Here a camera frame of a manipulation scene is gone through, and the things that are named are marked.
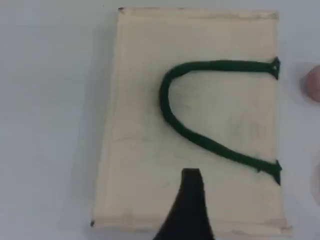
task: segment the white table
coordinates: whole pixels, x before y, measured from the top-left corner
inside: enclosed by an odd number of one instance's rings
[[[320,239],[314,199],[320,196],[320,105],[300,92],[301,76],[320,63],[315,0],[1,1],[0,239],[150,240],[155,234],[89,228],[106,78],[123,6],[280,12],[278,158],[285,212],[293,240]]]

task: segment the green cord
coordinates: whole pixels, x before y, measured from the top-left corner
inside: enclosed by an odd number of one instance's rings
[[[276,57],[271,63],[256,61],[240,61],[240,60],[216,60],[216,61],[194,61],[187,62],[175,66],[169,70],[163,77],[160,91],[159,103],[164,120],[173,129],[184,138],[192,143],[213,152],[221,157],[230,159],[234,162],[247,165],[271,175],[280,185],[280,172],[282,170],[278,160],[276,163],[270,163],[258,158],[247,156],[239,152],[233,151],[222,144],[200,135],[181,123],[173,114],[169,103],[169,88],[174,79],[181,77],[193,71],[223,71],[223,72],[251,72],[251,73],[268,73],[275,79],[279,77],[280,61]]]

